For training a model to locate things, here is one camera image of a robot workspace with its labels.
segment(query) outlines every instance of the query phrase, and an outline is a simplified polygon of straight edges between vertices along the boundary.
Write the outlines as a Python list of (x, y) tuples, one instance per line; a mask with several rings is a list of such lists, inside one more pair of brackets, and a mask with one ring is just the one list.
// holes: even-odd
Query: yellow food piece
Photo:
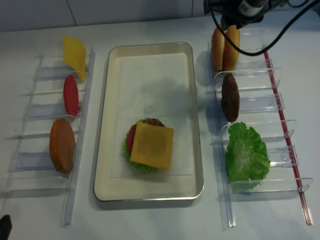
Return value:
[(130, 161), (158, 169), (168, 169), (174, 129), (137, 122)]
[(76, 71), (82, 82), (86, 80), (86, 55), (81, 41), (73, 36), (63, 36), (63, 62)]

